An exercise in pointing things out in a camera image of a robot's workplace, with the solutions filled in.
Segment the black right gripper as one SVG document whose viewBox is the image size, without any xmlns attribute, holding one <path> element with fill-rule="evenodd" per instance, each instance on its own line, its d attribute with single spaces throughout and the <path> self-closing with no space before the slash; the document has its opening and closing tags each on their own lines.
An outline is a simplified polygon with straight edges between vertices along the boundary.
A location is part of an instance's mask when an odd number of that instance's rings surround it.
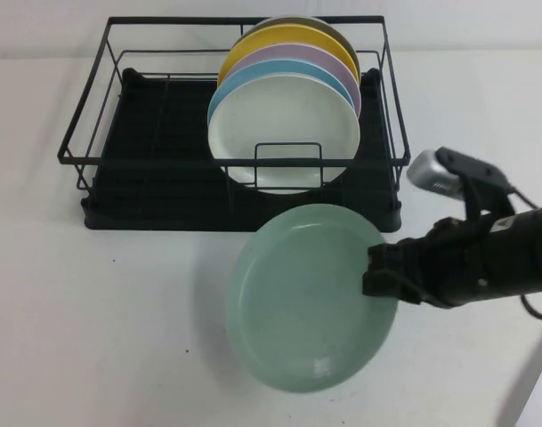
<svg viewBox="0 0 542 427">
<path fill-rule="evenodd" d="M 489 216 L 475 221 L 447 217 L 437 221 L 421 238 L 371 246 L 368 271 L 362 276 L 362 293 L 453 308 L 455 304 L 444 291 L 467 268 L 465 250 L 479 242 L 490 226 Z"/>
</svg>

